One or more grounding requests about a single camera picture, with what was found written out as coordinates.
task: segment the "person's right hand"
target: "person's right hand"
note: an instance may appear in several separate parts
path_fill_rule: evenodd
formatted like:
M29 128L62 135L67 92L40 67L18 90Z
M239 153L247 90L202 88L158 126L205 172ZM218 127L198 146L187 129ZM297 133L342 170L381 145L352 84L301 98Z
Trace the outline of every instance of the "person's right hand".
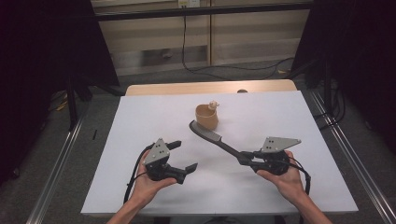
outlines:
M285 150L285 152L289 157L293 158L293 154L290 151ZM296 165L293 159L290 159L290 163ZM302 194L305 194L300 172L294 167L290 166L289 170L283 175L273 175L264 170L259 170L256 174L274 183L280 194L291 203L295 203Z

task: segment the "wooden table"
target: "wooden table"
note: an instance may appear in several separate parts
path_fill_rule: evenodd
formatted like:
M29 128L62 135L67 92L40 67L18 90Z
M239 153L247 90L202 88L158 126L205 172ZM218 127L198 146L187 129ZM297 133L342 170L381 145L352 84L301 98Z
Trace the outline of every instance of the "wooden table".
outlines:
M296 86L291 80L280 79L132 85L128 88L125 95L236 93L240 90L248 92L297 91Z

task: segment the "black curtain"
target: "black curtain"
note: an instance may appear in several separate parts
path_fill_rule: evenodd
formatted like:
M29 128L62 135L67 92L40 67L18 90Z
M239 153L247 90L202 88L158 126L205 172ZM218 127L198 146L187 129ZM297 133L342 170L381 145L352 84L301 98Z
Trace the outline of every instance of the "black curtain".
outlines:
M0 1L0 183L20 165L67 76L119 85L99 24L69 20L78 15L93 15L90 0Z

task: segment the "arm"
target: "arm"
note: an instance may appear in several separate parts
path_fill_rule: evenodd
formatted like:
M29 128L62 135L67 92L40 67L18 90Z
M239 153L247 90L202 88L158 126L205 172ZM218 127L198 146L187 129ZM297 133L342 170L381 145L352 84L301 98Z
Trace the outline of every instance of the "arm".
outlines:
M289 157L293 158L291 152L286 151L286 153ZM264 170L257 171L257 175L274 183L280 194L300 211L306 222L311 224L331 223L305 193L300 172L296 168L289 167L289 170L283 175L272 175Z
M126 202L122 208L111 218L107 224L112 223L129 223L134 216L152 201L154 196L160 189L176 184L174 178L166 178L160 181L152 181L146 174L139 176L146 172L146 167L143 165L143 160L149 154L149 150L143 155L139 162L137 169L137 176L134 183L134 191L131 198Z

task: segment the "black pole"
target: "black pole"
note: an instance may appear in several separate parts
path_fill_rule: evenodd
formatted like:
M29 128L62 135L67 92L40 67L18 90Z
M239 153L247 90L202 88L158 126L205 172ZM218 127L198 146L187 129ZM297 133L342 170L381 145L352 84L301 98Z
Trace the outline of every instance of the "black pole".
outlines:
M170 8L161 10L136 11L136 12L111 12L97 13L94 16L74 16L67 18L58 18L74 22L81 21L122 21L150 18L165 17L182 17L182 16L202 16L215 14L232 14L264 11L288 11L304 10L316 6L327 5L329 3L298 2L298 3L281 3L281 4L263 4L254 6L233 6L233 7L189 7L189 8Z

